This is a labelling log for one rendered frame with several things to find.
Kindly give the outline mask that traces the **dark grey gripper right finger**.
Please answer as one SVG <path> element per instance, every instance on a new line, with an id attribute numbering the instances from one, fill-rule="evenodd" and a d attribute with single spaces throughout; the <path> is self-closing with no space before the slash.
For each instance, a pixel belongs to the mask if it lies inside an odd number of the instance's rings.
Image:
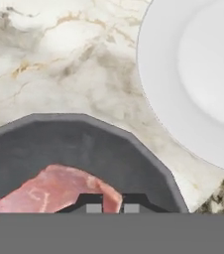
<path id="1" fill-rule="evenodd" d="M 125 193 L 120 208 L 121 213 L 168 213 L 162 207 L 151 203 L 144 193 Z"/>

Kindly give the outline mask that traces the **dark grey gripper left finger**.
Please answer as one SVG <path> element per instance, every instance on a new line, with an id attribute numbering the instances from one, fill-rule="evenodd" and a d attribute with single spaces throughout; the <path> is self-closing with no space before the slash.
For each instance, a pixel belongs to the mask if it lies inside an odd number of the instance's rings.
<path id="1" fill-rule="evenodd" d="M 58 213 L 102 213 L 103 195 L 100 193 L 82 193 L 77 201 Z"/>

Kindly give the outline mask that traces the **pink raw steak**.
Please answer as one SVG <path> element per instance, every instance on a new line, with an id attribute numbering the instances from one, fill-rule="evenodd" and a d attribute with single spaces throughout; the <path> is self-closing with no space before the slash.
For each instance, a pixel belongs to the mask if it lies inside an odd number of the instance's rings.
<path id="1" fill-rule="evenodd" d="M 103 211 L 118 213 L 122 195 L 80 169 L 50 165 L 18 189 L 0 198 L 0 212 L 54 213 L 75 204 L 81 194 L 102 194 Z"/>

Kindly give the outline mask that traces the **dark grey pan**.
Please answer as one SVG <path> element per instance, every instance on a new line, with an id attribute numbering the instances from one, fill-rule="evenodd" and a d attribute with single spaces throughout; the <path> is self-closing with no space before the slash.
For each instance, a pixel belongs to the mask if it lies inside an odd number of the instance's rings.
<path id="1" fill-rule="evenodd" d="M 0 127 L 0 197 L 48 165 L 83 169 L 169 212 L 188 208 L 171 171 L 132 133 L 85 114 L 31 114 Z"/>

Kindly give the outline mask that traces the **white round plate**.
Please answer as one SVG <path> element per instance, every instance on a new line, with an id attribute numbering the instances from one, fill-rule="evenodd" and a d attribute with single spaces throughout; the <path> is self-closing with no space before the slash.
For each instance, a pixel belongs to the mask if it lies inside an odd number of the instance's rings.
<path id="1" fill-rule="evenodd" d="M 137 62 L 162 125 L 185 149 L 224 169 L 224 0 L 153 0 Z"/>

